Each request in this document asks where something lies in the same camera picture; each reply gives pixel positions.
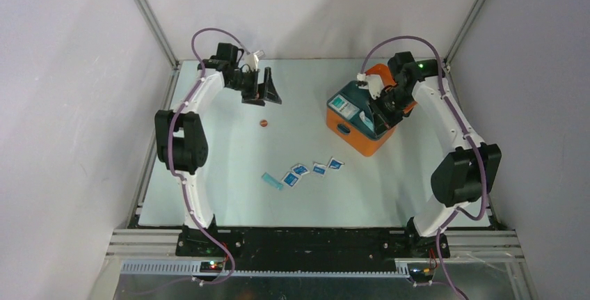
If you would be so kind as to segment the dark teal divider tray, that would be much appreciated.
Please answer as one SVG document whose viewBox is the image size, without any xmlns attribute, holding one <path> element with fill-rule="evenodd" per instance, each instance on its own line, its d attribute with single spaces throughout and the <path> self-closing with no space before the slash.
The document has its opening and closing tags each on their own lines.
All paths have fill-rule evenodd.
<svg viewBox="0 0 590 300">
<path fill-rule="evenodd" d="M 328 106 L 328 102 L 332 100 L 337 94 L 342 94 L 348 101 L 356 105 L 360 111 L 352 119 L 346 120 L 337 114 Z M 371 112 L 369 107 L 369 101 L 372 100 L 369 91 L 357 87 L 356 82 L 350 81 L 344 87 L 339 89 L 332 97 L 326 102 L 327 114 L 326 124 L 333 130 L 338 136 L 342 137 L 346 141 L 352 141 L 353 143 L 376 143 L 377 141 L 387 141 L 393 134 L 394 129 L 390 129 L 383 132 L 377 132 L 376 130 L 376 119 Z M 369 131 L 359 119 L 359 113 L 364 111 L 368 116 L 371 117 L 374 123 L 374 132 Z"/>
</svg>

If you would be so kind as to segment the teal white label packet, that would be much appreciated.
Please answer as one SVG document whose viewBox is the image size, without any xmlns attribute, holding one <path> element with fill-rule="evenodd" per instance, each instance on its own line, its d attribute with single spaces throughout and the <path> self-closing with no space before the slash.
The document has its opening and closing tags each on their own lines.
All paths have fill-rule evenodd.
<svg viewBox="0 0 590 300">
<path fill-rule="evenodd" d="M 360 109 L 348 101 L 342 94 L 337 94 L 328 102 L 328 106 L 346 120 L 352 119 Z"/>
</svg>

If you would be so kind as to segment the blue white wipe sachet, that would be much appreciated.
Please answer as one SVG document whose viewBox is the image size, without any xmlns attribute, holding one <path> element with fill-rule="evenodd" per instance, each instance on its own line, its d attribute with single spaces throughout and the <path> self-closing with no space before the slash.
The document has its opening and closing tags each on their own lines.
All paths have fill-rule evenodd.
<svg viewBox="0 0 590 300">
<path fill-rule="evenodd" d="M 296 164 L 291 168 L 292 172 L 295 173 L 297 176 L 302 177 L 310 173 L 310 170 L 304 164 Z"/>
<path fill-rule="evenodd" d="M 296 174 L 293 171 L 290 171 L 283 176 L 281 182 L 288 187 L 295 187 L 299 183 L 300 179 L 300 175 Z"/>
<path fill-rule="evenodd" d="M 340 161 L 334 157 L 331 157 L 328 163 L 328 168 L 330 169 L 334 169 L 334 170 L 340 170 L 341 167 L 343 167 L 344 162 Z"/>
<path fill-rule="evenodd" d="M 325 176 L 327 170 L 327 166 L 325 164 L 314 163 L 312 167 L 312 172 L 314 174 Z"/>
</svg>

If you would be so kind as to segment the teal strip packet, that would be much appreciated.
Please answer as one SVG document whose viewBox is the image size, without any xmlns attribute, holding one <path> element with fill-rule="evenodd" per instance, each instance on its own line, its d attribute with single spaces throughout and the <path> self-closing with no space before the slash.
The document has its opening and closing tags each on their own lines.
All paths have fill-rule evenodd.
<svg viewBox="0 0 590 300">
<path fill-rule="evenodd" d="M 282 190 L 282 188 L 283 188 L 283 183 L 281 181 L 275 179 L 272 175 L 270 175 L 268 173 L 264 173 L 262 175 L 262 180 L 277 190 Z"/>
</svg>

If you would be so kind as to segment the small teal tube packet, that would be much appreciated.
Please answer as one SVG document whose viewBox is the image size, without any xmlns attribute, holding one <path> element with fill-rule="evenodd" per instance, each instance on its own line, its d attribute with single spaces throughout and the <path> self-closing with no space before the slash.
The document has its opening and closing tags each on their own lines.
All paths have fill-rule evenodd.
<svg viewBox="0 0 590 300">
<path fill-rule="evenodd" d="M 371 132 L 374 132 L 374 123 L 370 116 L 368 116 L 364 111 L 359 113 L 359 119 L 362 121 L 363 125 Z"/>
</svg>

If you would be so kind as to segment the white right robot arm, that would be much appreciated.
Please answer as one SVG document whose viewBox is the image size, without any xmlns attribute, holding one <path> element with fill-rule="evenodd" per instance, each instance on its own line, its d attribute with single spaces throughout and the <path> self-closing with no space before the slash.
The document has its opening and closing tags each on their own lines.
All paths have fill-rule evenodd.
<svg viewBox="0 0 590 300">
<path fill-rule="evenodd" d="M 416 61 L 410 52 L 400 52 L 385 65 L 362 70 L 358 80 L 368 84 L 375 134 L 392 131 L 418 106 L 433 124 L 442 148 L 443 159 L 430 179 L 433 195 L 426 209 L 408 222 L 414 232 L 404 239 L 407 252 L 422 257 L 431 250 L 432 237 L 442 234 L 450 219 L 465 213 L 470 203 L 481 203 L 471 219 L 482 218 L 502 152 L 468 122 L 436 60 Z"/>
</svg>

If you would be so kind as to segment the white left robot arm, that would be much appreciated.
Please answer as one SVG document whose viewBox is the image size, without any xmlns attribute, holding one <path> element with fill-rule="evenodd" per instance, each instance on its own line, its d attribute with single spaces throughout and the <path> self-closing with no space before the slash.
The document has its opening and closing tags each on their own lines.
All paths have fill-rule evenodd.
<svg viewBox="0 0 590 300">
<path fill-rule="evenodd" d="M 199 62 L 196 81 L 187 95 L 173 108 L 159 110 L 154 116 L 158 160 L 181 187 L 184 225 L 203 229 L 193 238 L 193 247 L 202 255 L 213 255 L 220 246 L 220 237 L 206 229 L 212 224 L 214 213 L 202 173 L 209 154 L 202 115 L 224 88 L 238 91 L 244 104 L 281 104 L 271 68 L 259 67 L 263 56 L 262 50 L 250 53 L 220 42 L 213 56 Z"/>
</svg>

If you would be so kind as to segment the orange plastic medicine box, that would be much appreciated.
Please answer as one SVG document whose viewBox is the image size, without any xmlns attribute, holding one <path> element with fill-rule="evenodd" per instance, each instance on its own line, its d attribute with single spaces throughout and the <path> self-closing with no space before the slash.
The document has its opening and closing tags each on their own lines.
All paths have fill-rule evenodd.
<svg viewBox="0 0 590 300">
<path fill-rule="evenodd" d="M 377 64 L 357 74 L 326 103 L 326 124 L 360 154 L 372 156 L 416 105 L 416 73 Z"/>
</svg>

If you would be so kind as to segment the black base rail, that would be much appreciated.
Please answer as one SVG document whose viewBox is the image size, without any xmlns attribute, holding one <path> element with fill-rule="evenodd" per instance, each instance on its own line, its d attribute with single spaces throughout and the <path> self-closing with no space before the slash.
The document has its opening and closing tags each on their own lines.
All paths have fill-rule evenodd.
<svg viewBox="0 0 590 300">
<path fill-rule="evenodd" d="M 177 257 L 220 258 L 238 271 L 393 272 L 402 258 L 449 258 L 445 235 L 420 237 L 407 228 L 183 226 Z"/>
</svg>

